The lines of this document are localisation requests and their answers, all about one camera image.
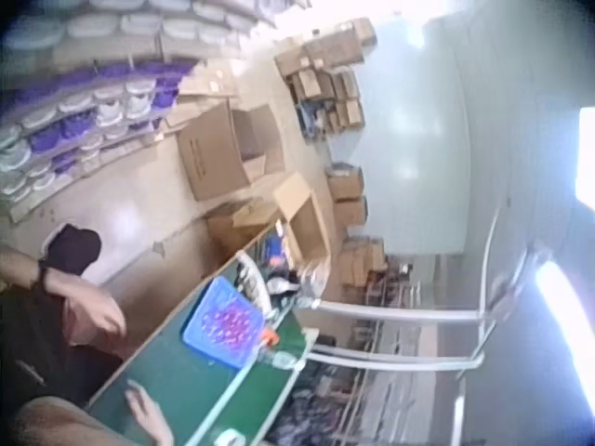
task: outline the pile of boxes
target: pile of boxes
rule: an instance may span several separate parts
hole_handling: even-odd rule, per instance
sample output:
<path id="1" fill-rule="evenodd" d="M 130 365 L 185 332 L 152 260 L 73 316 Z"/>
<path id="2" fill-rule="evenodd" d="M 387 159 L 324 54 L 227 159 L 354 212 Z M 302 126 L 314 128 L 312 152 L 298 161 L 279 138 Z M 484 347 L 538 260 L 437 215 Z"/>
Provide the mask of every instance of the pile of boxes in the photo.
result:
<path id="1" fill-rule="evenodd" d="M 368 206 L 362 169 L 347 163 L 334 163 L 326 169 L 326 176 L 337 224 L 343 229 L 365 224 Z"/>
<path id="2" fill-rule="evenodd" d="M 348 286 L 366 286 L 371 271 L 381 272 L 388 268 L 382 239 L 349 238 L 343 243 L 338 265 L 341 283 Z"/>
<path id="3" fill-rule="evenodd" d="M 325 138 L 364 126 L 355 73 L 363 46 L 376 42 L 369 19 L 342 23 L 275 58 L 289 86 L 305 138 Z"/>

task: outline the plastic tray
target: plastic tray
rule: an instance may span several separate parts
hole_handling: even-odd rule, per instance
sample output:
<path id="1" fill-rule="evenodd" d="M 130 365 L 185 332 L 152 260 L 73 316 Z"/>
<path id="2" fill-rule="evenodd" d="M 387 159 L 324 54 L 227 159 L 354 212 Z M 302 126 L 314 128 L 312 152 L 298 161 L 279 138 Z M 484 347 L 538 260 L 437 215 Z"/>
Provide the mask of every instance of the plastic tray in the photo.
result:
<path id="1" fill-rule="evenodd" d="M 260 342 L 264 316 L 223 277 L 215 278 L 191 315 L 183 342 L 241 369 Z"/>

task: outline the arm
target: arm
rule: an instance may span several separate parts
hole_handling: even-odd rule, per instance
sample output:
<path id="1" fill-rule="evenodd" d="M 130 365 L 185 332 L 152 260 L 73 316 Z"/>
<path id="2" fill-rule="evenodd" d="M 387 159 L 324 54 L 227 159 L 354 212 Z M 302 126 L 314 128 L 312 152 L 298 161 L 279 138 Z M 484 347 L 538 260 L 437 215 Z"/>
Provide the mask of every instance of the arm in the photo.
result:
<path id="1" fill-rule="evenodd" d="M 40 276 L 37 262 L 23 253 L 0 246 L 0 278 L 31 290 Z M 94 324 L 106 332 L 123 335 L 126 322 L 122 310 L 110 293 L 86 280 L 57 269 L 48 268 L 44 288 L 51 295 L 64 297 L 74 308 L 83 311 Z"/>

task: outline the person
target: person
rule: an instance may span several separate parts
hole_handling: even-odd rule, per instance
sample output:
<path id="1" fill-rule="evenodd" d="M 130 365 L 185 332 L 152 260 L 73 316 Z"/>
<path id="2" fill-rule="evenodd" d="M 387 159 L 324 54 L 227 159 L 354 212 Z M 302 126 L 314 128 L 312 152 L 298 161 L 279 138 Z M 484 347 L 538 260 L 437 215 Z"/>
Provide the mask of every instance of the person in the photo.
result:
<path id="1" fill-rule="evenodd" d="M 2 428 L 16 445 L 130 445 L 81 407 L 121 364 L 89 345 L 72 345 L 84 320 L 107 336 L 126 334 L 122 310 L 106 290 L 80 275 L 99 256 L 92 230 L 66 225 L 41 261 L 0 246 Z M 129 381 L 126 401 L 156 446 L 174 437 L 159 405 Z"/>

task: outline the workbench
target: workbench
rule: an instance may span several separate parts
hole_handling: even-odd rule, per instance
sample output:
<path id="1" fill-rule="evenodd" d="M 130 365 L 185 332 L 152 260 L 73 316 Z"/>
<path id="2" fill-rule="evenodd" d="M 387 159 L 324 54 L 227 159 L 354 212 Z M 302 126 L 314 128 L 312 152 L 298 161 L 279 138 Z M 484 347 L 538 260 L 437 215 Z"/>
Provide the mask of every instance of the workbench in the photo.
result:
<path id="1" fill-rule="evenodd" d="M 274 234 L 274 228 L 267 228 L 245 248 L 260 268 L 258 257 L 263 243 Z M 87 409 L 93 417 L 138 444 L 152 444 L 132 417 L 125 400 L 126 381 L 132 379 L 159 403 L 176 445 L 212 445 L 228 428 L 245 435 L 246 445 L 257 444 L 264 437 L 299 371 L 275 369 L 256 362 L 256 358 L 237 370 L 181 340 L 182 330 L 207 285 L 216 276 L 234 283 L 237 267 L 234 258 L 229 260 L 172 311 L 89 402 Z M 291 310 L 282 311 L 274 325 L 280 337 L 275 349 L 305 358 L 317 330 L 302 330 Z"/>

